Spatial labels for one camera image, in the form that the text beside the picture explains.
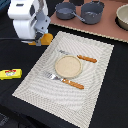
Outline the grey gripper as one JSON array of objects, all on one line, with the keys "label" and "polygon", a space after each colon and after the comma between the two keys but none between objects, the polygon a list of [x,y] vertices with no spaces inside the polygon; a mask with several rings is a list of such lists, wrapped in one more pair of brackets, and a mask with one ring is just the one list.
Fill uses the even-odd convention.
[{"label": "grey gripper", "polygon": [[46,32],[48,31],[48,26],[50,24],[50,18],[44,14],[43,11],[36,15],[37,22],[34,25],[35,37],[33,39],[36,46],[41,46],[42,42],[45,40]]}]

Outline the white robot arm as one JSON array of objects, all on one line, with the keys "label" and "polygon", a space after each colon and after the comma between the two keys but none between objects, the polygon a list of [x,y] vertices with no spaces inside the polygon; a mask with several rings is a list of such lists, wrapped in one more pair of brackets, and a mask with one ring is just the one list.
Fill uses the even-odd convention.
[{"label": "white robot arm", "polygon": [[50,18],[46,0],[11,0],[8,16],[18,38],[29,45],[49,45],[53,36],[48,32]]}]

